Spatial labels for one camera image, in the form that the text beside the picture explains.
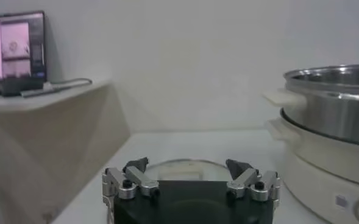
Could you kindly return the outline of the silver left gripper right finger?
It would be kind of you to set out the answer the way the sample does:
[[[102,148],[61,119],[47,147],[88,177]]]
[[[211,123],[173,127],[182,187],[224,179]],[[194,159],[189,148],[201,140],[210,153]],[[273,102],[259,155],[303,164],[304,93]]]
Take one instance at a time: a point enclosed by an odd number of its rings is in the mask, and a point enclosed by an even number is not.
[[[227,182],[227,197],[230,201],[249,195],[254,201],[280,202],[280,177],[277,172],[266,171],[261,174],[249,163],[233,159],[227,159],[226,166],[232,177],[232,181]]]

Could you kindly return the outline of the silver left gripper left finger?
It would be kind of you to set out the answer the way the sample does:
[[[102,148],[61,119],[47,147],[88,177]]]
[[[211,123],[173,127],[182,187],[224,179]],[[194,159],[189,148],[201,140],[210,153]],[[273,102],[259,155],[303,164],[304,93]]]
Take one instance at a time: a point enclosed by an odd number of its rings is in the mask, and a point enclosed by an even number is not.
[[[104,201],[115,197],[121,200],[132,200],[136,197],[137,190],[141,192],[142,196],[157,197],[160,193],[159,182],[150,179],[145,174],[148,164],[149,159],[144,157],[127,162],[122,169],[106,168],[102,174]]]

